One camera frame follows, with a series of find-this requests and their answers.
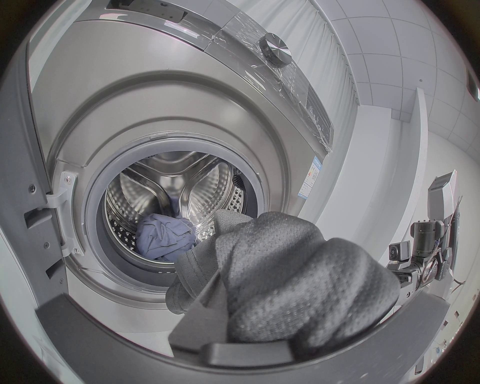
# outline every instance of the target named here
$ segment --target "camera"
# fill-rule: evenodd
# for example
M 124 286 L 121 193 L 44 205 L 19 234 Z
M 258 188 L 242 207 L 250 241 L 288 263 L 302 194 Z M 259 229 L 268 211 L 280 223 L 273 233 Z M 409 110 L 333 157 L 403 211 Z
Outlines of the camera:
M 403 241 L 388 246 L 388 258 L 391 261 L 407 261 L 410 256 L 410 241 Z

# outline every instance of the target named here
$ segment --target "dark gray garment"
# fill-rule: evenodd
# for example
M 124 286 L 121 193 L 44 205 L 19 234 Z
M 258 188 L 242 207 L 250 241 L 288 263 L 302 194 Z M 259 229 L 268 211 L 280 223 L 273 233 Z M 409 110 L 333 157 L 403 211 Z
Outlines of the dark gray garment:
M 217 237 L 250 220 L 251 217 L 233 211 L 218 210 L 215 213 L 215 235 L 179 256 L 175 262 L 177 277 L 165 297 L 171 312 L 185 313 L 218 270 L 215 254 Z
M 222 215 L 228 223 L 230 212 Z M 298 356 L 335 348 L 381 320 L 399 294 L 395 275 L 361 247 L 325 241 L 314 224 L 282 213 L 229 225 L 199 247 L 179 258 L 181 272 L 167 292 L 167 306 L 185 312 L 218 265 L 230 342 L 289 340 Z M 197 267 L 204 264 L 208 273 Z M 181 287 L 190 297 L 178 294 Z M 169 296 L 177 300 L 169 304 Z
M 192 248 L 195 241 L 195 228 L 185 218 L 151 214 L 138 223 L 138 252 L 149 260 L 174 263 L 180 255 Z

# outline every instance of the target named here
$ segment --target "door hinge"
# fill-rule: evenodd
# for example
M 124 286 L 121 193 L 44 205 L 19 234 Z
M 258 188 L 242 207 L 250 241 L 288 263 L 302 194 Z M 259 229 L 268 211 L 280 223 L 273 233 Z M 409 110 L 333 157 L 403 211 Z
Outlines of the door hinge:
M 77 175 L 71 172 L 62 172 L 58 185 L 58 192 L 47 196 L 47 204 L 43 208 L 57 211 L 63 245 L 62 256 L 67 257 L 72 253 L 83 256 L 84 252 L 78 241 L 75 224 L 73 222 L 72 197 Z

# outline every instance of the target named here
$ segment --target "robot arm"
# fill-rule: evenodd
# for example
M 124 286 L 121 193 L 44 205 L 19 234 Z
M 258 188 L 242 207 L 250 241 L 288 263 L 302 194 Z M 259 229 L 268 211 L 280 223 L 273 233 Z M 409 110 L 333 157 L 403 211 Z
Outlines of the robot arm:
M 435 295 L 447 300 L 453 282 L 453 266 L 458 242 L 459 200 L 457 172 L 435 178 L 428 189 L 428 217 L 410 227 L 410 241 L 390 244 L 387 266 L 401 284 L 397 305 L 411 299 L 415 292 L 431 284 Z

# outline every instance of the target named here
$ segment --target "white curtain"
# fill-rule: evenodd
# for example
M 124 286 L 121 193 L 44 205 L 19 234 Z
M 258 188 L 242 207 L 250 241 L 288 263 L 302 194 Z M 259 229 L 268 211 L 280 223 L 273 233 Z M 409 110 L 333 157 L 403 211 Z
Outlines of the white curtain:
M 309 79 L 335 129 L 333 151 L 350 141 L 357 96 L 342 49 L 309 0 L 228 0 L 268 32 L 280 36 Z

